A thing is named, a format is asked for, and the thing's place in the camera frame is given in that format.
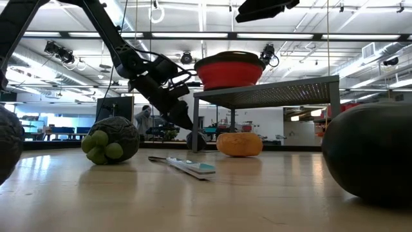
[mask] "table leg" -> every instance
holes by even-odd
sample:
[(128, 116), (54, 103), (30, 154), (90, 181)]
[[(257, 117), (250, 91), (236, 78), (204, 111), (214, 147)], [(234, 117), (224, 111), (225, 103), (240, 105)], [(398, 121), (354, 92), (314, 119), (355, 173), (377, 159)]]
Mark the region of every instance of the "table leg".
[(192, 151), (198, 151), (198, 129), (199, 129), (199, 98), (193, 101), (193, 130), (192, 130)]
[(341, 95), (339, 93), (339, 82), (329, 83), (329, 98), (332, 118), (341, 113)]
[(231, 132), (231, 133), (234, 132), (235, 115), (236, 115), (236, 111), (235, 111), (235, 109), (232, 109), (232, 110), (230, 111), (230, 132)]

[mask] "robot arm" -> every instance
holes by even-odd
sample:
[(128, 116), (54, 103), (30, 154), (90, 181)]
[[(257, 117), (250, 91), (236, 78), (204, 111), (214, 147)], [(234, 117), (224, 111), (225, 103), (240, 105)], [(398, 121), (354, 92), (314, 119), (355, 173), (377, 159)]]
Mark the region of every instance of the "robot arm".
[[(5, 74), (9, 58), (38, 9), (48, 1), (10, 0), (1, 13), (0, 90), (6, 90), (8, 81)], [(110, 51), (117, 73), (129, 79), (129, 91), (137, 89), (160, 111), (164, 119), (182, 128), (192, 129), (192, 121), (187, 114), (187, 103), (178, 100), (182, 95), (189, 93), (188, 87), (184, 83), (174, 86), (173, 89), (162, 87), (169, 79), (182, 74), (174, 62), (164, 55), (159, 55), (153, 62), (143, 60), (119, 35), (99, 0), (62, 0), (61, 2), (77, 5), (84, 10)]]

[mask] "white wall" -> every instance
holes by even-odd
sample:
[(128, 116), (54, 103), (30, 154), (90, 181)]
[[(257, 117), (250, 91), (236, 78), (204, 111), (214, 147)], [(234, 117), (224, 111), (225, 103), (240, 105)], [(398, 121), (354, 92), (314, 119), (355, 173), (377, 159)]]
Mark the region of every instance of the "white wall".
[[(203, 125), (210, 126), (211, 120), (216, 122), (216, 107), (204, 106), (199, 109), (199, 117), (204, 117)], [(219, 107), (218, 120), (228, 119), (230, 122), (230, 110)], [(283, 109), (260, 108), (248, 110), (236, 110), (236, 122), (252, 121), (256, 125), (254, 133), (267, 136), (268, 140), (275, 140), (276, 135), (283, 135)]]
[(321, 138), (315, 134), (313, 122), (285, 122), (285, 146), (320, 146)]
[[(154, 110), (154, 115), (159, 115), (159, 111)], [(135, 106), (134, 114), (142, 111), (142, 106)], [(16, 113), (76, 113), (76, 114), (96, 114), (96, 106), (76, 105), (76, 104), (19, 104), (16, 106)], [(189, 117), (192, 119), (193, 108), (189, 104)], [(200, 106), (199, 116), (204, 117), (204, 126), (211, 125), (211, 119), (216, 122), (215, 106)], [(219, 107), (218, 119), (228, 118), (230, 121), (230, 110)], [(276, 135), (283, 135), (283, 109), (282, 108), (262, 108), (250, 110), (236, 110), (236, 122), (253, 121), (259, 127), (254, 128), (254, 133), (267, 136), (268, 140), (275, 140)], [(189, 130), (180, 129), (177, 139), (186, 139)]]

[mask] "person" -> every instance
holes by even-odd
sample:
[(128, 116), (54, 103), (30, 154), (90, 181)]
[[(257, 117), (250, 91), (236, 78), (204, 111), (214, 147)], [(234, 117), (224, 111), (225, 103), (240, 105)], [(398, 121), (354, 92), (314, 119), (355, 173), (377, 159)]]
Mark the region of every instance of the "person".
[(137, 121), (137, 130), (140, 135), (140, 142), (144, 142), (148, 139), (146, 131), (153, 126), (153, 119), (150, 117), (152, 109), (150, 106), (145, 105), (142, 107), (142, 111), (135, 115)]

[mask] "red object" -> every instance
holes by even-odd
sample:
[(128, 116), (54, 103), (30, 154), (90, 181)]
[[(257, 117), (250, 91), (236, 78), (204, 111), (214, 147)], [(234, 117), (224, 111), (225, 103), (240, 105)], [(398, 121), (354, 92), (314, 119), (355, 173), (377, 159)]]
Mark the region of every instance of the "red object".
[(242, 126), (242, 132), (251, 132), (251, 131), (252, 131), (251, 125)]
[(204, 90), (253, 86), (262, 76), (265, 64), (248, 52), (221, 52), (194, 65)]

